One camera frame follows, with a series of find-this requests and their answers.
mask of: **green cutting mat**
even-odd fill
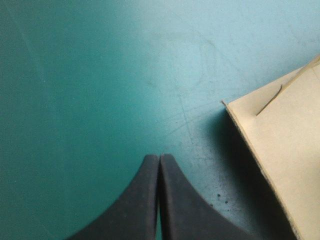
[[[239,227],[291,239],[220,100],[320,52],[319,12],[317,0],[1,0],[0,239],[69,236],[148,153],[172,153]]]

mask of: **cardboard edge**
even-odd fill
[[[225,105],[226,111],[229,114],[230,118],[232,119],[234,125],[236,126],[238,132],[240,133],[242,139],[244,140],[245,144],[247,145],[247,147],[249,148],[251,155],[253,156],[256,164],[258,165],[260,172],[262,173],[264,179],[267,181],[267,183],[269,184],[269,186],[271,187],[278,203],[280,204],[281,208],[283,209],[283,212],[286,216],[286,218],[288,219],[292,231],[294,233],[294,235],[296,236],[297,240],[305,240],[301,233],[299,232],[296,224],[293,221],[292,216],[290,215],[290,213],[288,212],[287,208],[283,205],[283,201],[281,199],[281,197],[278,195],[277,191],[276,191],[276,186],[273,184],[273,182],[271,181],[271,179],[269,178],[268,174],[266,173],[266,171],[264,170],[263,166],[260,164],[259,159],[257,157],[257,154],[251,144],[251,142],[249,141],[249,138],[245,132],[245,130],[243,129],[243,127],[239,124],[239,120],[237,118],[237,116],[234,114],[233,110],[231,109],[231,107],[229,106],[229,103],[226,104],[224,101],[222,101],[223,105]]]

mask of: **beige cardboard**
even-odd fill
[[[320,240],[320,65],[227,105],[299,240]],[[287,86],[275,96],[281,85]]]

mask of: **black rubber object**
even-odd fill
[[[159,158],[146,155],[121,196],[96,220],[68,240],[154,240]]]
[[[160,157],[159,187],[163,240],[255,240],[207,204],[172,155]]]

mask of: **scratch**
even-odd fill
[[[180,102],[180,105],[181,105],[181,109],[182,109],[182,113],[183,113],[183,118],[184,118],[184,121],[185,121],[185,124],[186,124],[186,129],[187,129],[187,131],[188,131],[188,135],[189,135],[189,138],[190,138],[190,140],[191,140],[192,146],[194,146],[194,145],[195,145],[194,139],[193,139],[192,134],[191,134],[191,131],[190,131],[189,122],[188,122],[188,119],[187,119],[187,116],[186,116],[185,108],[184,108],[184,105],[183,105],[183,103],[182,103],[182,99],[181,99],[180,94],[178,95],[178,98],[179,98],[179,102]]]
[[[179,14],[177,14],[175,11],[164,5],[163,3],[159,3],[160,6],[162,6],[164,9],[168,10],[170,13],[172,13],[176,18],[178,18],[182,23],[187,25],[192,31],[196,32],[205,42],[207,42],[208,45],[210,45],[217,53],[219,53],[224,60],[228,62],[228,64],[233,67],[243,79],[246,79],[243,72],[221,51],[215,43],[211,40],[205,37],[199,30],[197,30],[194,26],[192,26],[190,23],[188,23],[186,20],[184,20]]]
[[[6,178],[6,182],[9,186],[9,188],[11,189],[11,191],[13,192],[13,194],[16,196],[16,198],[18,199],[18,201],[22,204],[22,206],[27,209],[29,212],[31,212],[31,216],[33,217],[33,219],[43,228],[43,230],[50,235],[50,237],[52,239],[57,239],[57,236],[53,235],[47,228],[46,226],[36,217],[36,215],[33,213],[33,211],[28,208],[25,204],[25,201],[23,200],[23,198],[20,196],[20,194],[13,188],[13,186],[10,184],[9,182],[9,178],[8,178],[8,174],[2,170],[2,173],[4,175],[4,177]]]
[[[39,63],[39,61],[37,60],[37,57],[34,54],[35,51],[34,51],[32,45],[30,44],[29,40],[26,37],[26,34],[23,32],[23,30],[22,30],[20,24],[18,23],[14,13],[12,12],[12,10],[10,9],[10,7],[8,6],[8,4],[7,4],[7,2],[5,0],[3,0],[3,4],[5,5],[5,8],[8,11],[9,16],[11,17],[13,23],[15,24],[16,28],[18,29],[23,42],[25,43],[26,49],[27,49],[32,61],[33,61],[33,64],[35,66],[35,70],[36,70],[36,73],[37,73],[39,79],[42,82],[45,82],[44,81],[44,76],[45,76],[44,72],[45,71],[44,71],[43,67],[41,66],[41,64]]]

